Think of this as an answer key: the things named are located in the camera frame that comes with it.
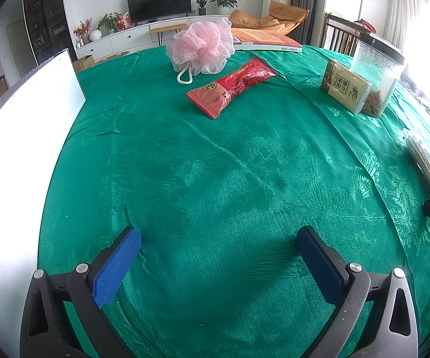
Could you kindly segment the brown cardboard box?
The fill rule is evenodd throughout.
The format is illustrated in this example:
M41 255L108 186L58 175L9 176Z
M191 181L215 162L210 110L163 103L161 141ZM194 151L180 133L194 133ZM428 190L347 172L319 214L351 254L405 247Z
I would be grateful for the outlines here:
M84 70L87 70L94 65L94 57L92 55L86 55L73 62L73 68L75 74L79 74Z

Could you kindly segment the orange lounge chair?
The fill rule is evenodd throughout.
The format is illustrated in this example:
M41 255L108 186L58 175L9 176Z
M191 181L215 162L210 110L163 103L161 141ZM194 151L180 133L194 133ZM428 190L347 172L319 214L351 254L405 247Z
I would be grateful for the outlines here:
M309 15L309 10L273 1L269 6L268 15L255 18L241 10L234 10L229 20L232 27L245 29L261 29L281 35L288 35L300 26Z

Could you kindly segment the green satin tablecloth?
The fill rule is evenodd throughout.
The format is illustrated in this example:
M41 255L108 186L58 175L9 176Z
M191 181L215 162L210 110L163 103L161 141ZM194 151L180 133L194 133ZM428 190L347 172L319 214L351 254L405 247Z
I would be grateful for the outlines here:
M138 357L299 357L333 309L297 253L311 226L345 260L406 272L426 354L430 186L403 138L430 147L430 115L403 87L378 118L348 112L320 88L325 49L260 57L277 75L216 119L163 48L81 72L38 265L71 271L133 226L141 252L105 313Z

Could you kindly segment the small wooden bench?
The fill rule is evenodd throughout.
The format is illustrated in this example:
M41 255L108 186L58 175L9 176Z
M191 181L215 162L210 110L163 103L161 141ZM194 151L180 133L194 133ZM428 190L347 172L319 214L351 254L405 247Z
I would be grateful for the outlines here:
M173 25L164 26L164 27L151 27L149 29L149 34L150 35L156 35L158 45L162 46L163 35L165 33L170 33L170 32L179 33L182 30L186 30L186 29L188 29L188 25L185 23L173 24Z

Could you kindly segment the orange book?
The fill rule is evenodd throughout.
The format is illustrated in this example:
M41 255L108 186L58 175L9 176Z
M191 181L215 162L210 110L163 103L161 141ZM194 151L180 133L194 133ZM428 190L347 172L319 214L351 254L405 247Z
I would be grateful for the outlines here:
M261 29L232 28L233 46L242 51L300 53L303 46L292 38Z

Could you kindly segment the red flower vase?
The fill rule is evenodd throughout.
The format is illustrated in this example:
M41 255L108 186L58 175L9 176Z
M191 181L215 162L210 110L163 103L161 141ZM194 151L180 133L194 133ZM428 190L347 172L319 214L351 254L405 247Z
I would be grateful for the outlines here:
M81 20L79 25L73 29L73 34L79 38L79 41L86 45L90 42L89 34L92 25L92 18L87 18L86 20Z

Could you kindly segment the potted green plant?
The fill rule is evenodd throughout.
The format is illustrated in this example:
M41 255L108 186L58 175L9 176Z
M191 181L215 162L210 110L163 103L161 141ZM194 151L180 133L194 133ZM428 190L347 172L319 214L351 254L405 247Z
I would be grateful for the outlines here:
M241 0L209 0L209 2L217 7L220 14L229 15L238 7Z

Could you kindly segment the dark bookshelf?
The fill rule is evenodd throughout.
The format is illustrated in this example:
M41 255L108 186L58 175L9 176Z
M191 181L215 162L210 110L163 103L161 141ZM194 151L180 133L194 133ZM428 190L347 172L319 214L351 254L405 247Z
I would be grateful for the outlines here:
M27 35L36 63L67 49L76 60L63 0L23 0Z

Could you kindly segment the white tv cabinet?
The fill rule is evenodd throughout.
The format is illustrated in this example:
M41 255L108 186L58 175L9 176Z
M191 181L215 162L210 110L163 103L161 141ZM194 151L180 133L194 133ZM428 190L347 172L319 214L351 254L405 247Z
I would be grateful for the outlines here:
M188 27L200 20L216 22L220 18L228 18L229 15L207 15L207 16L189 16L184 18L171 18L160 20L148 24L132 25L129 29L105 35L102 38L91 41L76 50L77 58L80 59L86 55L92 55L94 60L100 61L109 56L120 53L135 53L144 49L160 47L157 43L157 36L150 35L151 27L164 27L173 24L185 23ZM163 35L162 46L166 46L173 41L174 32Z

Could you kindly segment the clear jar black lid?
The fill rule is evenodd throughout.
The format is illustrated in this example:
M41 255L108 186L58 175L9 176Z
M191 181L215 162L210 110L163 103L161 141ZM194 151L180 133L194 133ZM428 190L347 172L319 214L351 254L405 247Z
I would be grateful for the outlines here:
M360 33L351 68L372 84L362 112L380 117L396 88L405 57L400 49L373 33Z

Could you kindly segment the black television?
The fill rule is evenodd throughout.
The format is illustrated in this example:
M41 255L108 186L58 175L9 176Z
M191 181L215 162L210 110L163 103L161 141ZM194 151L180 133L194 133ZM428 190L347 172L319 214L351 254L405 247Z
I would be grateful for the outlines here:
M191 13L191 0L127 0L130 19L134 24L168 16Z

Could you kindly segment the pink mesh bath pouf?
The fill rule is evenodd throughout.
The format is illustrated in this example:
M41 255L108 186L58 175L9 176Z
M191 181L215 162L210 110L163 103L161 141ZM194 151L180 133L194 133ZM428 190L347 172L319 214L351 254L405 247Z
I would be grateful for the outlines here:
M219 74L233 54L232 23L225 17L191 24L166 46L166 56L182 85L190 85L198 74Z

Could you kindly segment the small beige tea box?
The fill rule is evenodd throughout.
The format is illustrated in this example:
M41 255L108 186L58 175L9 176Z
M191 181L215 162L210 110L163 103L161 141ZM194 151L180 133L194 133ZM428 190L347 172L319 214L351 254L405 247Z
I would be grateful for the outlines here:
M364 107L372 84L337 60L330 59L322 78L321 89L356 114Z

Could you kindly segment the wooden dining chair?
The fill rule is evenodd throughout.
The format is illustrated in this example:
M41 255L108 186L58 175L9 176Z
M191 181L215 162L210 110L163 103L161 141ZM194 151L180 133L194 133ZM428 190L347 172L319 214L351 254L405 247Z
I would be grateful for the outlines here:
M365 20L351 22L327 13L321 47L353 57L361 33L375 33L375 28Z

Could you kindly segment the red snack packet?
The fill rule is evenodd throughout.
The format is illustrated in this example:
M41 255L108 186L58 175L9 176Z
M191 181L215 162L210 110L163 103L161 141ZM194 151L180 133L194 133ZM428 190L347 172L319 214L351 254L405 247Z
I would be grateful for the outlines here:
M233 73L190 90L187 97L204 114L214 120L236 96L277 74L277 71L263 59L253 57Z

